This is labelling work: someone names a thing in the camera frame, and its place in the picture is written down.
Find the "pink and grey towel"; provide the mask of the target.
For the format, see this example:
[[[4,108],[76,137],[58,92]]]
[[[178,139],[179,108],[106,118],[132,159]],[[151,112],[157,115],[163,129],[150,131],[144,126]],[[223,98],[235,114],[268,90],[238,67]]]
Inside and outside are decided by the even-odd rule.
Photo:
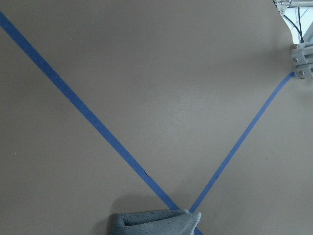
[[[111,234],[192,235],[200,220],[200,212],[188,210],[121,213],[115,218]]]

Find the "aluminium frame post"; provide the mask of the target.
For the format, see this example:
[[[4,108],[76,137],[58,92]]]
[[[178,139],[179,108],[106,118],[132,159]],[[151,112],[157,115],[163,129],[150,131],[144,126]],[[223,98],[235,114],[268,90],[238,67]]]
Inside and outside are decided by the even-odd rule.
[[[313,25],[306,31],[304,42],[295,45],[291,58],[301,79],[313,78]]]

